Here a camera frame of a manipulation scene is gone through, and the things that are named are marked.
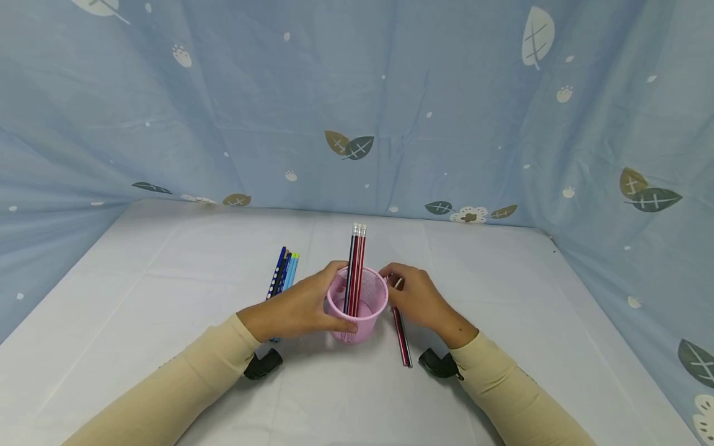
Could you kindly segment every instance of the pencil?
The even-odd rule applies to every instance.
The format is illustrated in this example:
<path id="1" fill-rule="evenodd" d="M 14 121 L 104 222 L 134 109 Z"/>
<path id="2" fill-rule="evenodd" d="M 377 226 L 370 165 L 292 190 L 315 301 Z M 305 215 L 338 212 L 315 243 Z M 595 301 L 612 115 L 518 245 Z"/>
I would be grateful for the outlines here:
<path id="1" fill-rule="evenodd" d="M 285 291 L 291 286 L 293 286 L 293 279 L 295 278 L 295 269 L 298 267 L 298 259 L 300 258 L 300 254 L 297 253 L 292 253 L 292 256 L 290 257 L 290 261 L 288 262 L 288 267 L 286 268 L 287 274 L 285 277 L 285 283 L 283 284 L 283 290 Z M 271 338 L 270 342 L 272 343 L 279 343 L 280 338 Z"/>
<path id="2" fill-rule="evenodd" d="M 285 260 L 283 260 L 283 268 L 280 273 L 278 273 L 278 276 L 280 277 L 280 280 L 278 281 L 278 291 L 275 293 L 275 295 L 278 295 L 283 292 L 283 287 L 285 286 L 285 279 L 288 277 L 288 269 L 290 268 L 290 260 L 293 257 L 293 253 L 288 252 L 288 256 L 285 257 Z"/>
<path id="3" fill-rule="evenodd" d="M 347 284 L 345 286 L 345 301 L 342 305 L 342 313 L 345 313 L 346 315 L 350 314 L 350 309 L 351 309 L 351 297 L 352 297 L 352 282 L 353 282 L 353 270 L 355 267 L 354 263 L 354 255 L 356 252 L 356 247 L 355 243 L 357 241 L 357 223 L 354 223 L 352 225 L 352 238 L 350 239 L 350 256 L 348 257 L 347 261 L 349 264 L 347 265 Z"/>
<path id="4" fill-rule="evenodd" d="M 353 315 L 355 318 L 359 317 L 359 303 L 360 303 L 360 295 L 362 293 L 362 270 L 364 267 L 364 245 L 367 241 L 367 225 L 360 225 L 360 233 L 359 233 L 359 257 L 358 257 L 358 263 L 357 263 L 357 280 L 355 281 L 355 285 L 357 287 L 356 295 L 354 298 L 354 308 L 353 308 Z"/>
<path id="5" fill-rule="evenodd" d="M 278 273 L 280 273 L 280 267 L 283 264 L 283 259 L 285 258 L 285 252 L 288 250 L 287 247 L 283 247 L 283 249 L 280 251 L 280 257 L 278 257 L 278 264 L 275 265 L 275 270 L 273 271 L 273 277 L 270 282 L 270 287 L 268 287 L 268 295 L 266 296 L 266 300 L 272 298 L 274 296 L 274 291 L 277 289 L 277 281 L 278 281 Z"/>
<path id="6" fill-rule="evenodd" d="M 392 307 L 394 313 L 394 326 L 397 328 L 397 338 L 399 339 L 399 350 L 401 352 L 402 364 L 404 367 L 411 368 L 411 354 L 409 353 L 409 344 L 406 342 L 406 334 L 404 333 L 404 321 L 397 307 Z"/>

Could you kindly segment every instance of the left hand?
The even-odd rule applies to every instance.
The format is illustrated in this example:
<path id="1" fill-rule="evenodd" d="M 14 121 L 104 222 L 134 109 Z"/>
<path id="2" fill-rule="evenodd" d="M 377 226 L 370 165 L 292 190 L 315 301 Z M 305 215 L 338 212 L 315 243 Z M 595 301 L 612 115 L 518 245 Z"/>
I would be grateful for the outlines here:
<path id="1" fill-rule="evenodd" d="M 332 280 L 346 266 L 347 262 L 333 260 L 277 296 L 239 311 L 238 318 L 261 343 L 322 330 L 357 333 L 357 324 L 329 316 L 322 308 Z"/>

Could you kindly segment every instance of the white tablecloth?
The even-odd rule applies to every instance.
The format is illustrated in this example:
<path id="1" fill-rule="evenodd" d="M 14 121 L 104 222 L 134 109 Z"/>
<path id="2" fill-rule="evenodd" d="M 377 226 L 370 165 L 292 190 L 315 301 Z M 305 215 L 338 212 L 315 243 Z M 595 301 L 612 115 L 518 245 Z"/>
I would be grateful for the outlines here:
<path id="1" fill-rule="evenodd" d="M 0 438 L 58 445 L 210 324 L 264 299 L 283 245 L 296 280 L 348 254 L 367 223 L 366 266 L 428 270 L 447 300 L 514 357 L 599 445 L 696 445 L 552 241 L 535 230 L 175 201 L 134 204 L 0 345 Z M 494 445 L 459 388 L 416 362 L 432 334 L 408 324 L 401 364 L 390 315 L 347 347 L 284 340 L 284 365 L 241 380 L 186 445 Z"/>

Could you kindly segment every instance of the hand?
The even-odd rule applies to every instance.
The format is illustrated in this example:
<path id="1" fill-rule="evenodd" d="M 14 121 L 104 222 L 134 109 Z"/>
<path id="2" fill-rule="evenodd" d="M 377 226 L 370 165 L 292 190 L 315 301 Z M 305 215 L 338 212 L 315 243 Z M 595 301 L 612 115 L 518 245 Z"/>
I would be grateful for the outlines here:
<path id="1" fill-rule="evenodd" d="M 434 330 L 449 348 L 463 347 L 477 336 L 478 328 L 444 300 L 426 271 L 390 263 L 379 275 L 391 275 L 389 303 L 412 322 Z"/>
<path id="2" fill-rule="evenodd" d="M 238 318 L 259 342 L 297 338 L 313 331 L 357 333 L 357 324 L 325 314 L 322 303 L 337 272 L 347 262 L 333 260 L 325 269 L 297 282 L 265 302 L 244 308 Z"/>

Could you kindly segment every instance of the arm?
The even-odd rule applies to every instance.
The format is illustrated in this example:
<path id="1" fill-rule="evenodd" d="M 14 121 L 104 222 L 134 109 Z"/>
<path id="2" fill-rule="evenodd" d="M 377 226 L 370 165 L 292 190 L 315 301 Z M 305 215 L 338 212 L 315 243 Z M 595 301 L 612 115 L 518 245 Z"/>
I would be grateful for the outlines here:
<path id="1" fill-rule="evenodd" d="M 426 271 L 392 263 L 390 302 L 451 349 L 462 386 L 508 446 L 594 445 L 588 433 L 508 355 L 447 304 Z M 403 279 L 403 288 L 394 285 Z"/>
<path id="2" fill-rule="evenodd" d="M 327 288 L 345 266 L 331 262 L 285 293 L 210 327 L 181 354 L 89 420 L 63 446 L 172 446 L 243 374 L 254 350 L 273 337 L 317 330 L 356 332 L 322 309 Z"/>

